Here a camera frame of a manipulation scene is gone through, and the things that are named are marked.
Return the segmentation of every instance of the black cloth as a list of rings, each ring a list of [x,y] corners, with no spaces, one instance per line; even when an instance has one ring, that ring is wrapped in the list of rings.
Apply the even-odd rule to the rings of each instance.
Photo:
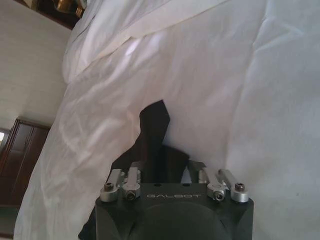
[[[147,106],[139,117],[140,135],[134,145],[112,163],[111,169],[126,172],[133,162],[139,162],[143,165],[142,183],[180,183],[189,156],[163,145],[170,122],[165,103],[161,100]],[[97,239],[95,208],[78,237],[80,240]]]

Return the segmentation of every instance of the cabinet door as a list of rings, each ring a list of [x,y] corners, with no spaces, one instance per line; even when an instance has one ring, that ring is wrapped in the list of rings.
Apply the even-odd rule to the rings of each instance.
[[[1,205],[9,204],[11,192],[29,146],[33,127],[16,123],[11,131],[10,139],[0,164]]]
[[[20,205],[27,190],[28,183],[36,162],[41,154],[49,130],[34,127],[28,150],[24,156],[20,171],[11,192],[10,204]]]

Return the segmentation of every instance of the white wall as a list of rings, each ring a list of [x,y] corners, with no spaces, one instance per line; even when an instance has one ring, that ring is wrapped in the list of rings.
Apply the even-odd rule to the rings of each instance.
[[[13,1],[0,0],[0,128],[24,117],[52,124],[66,84],[61,64],[71,31]]]

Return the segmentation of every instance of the wrinkled white fabric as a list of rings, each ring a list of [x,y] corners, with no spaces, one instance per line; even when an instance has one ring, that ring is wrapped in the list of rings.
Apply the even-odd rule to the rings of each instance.
[[[247,184],[255,240],[318,239],[319,1],[228,0],[166,28],[154,19],[154,33],[101,54],[167,1],[139,3],[92,1],[73,31],[69,84],[14,239],[77,239],[112,162],[139,135],[140,111],[161,99],[166,144]]]

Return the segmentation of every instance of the wooden furniture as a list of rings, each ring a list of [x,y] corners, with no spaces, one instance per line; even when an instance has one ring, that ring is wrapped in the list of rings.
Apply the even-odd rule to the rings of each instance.
[[[54,3],[57,0],[14,0],[39,14],[55,21],[58,24],[65,26],[68,29],[73,29],[80,17],[76,15],[76,11],[73,13],[65,13],[58,11]]]
[[[50,128],[17,119],[0,158],[0,206],[20,206]]]

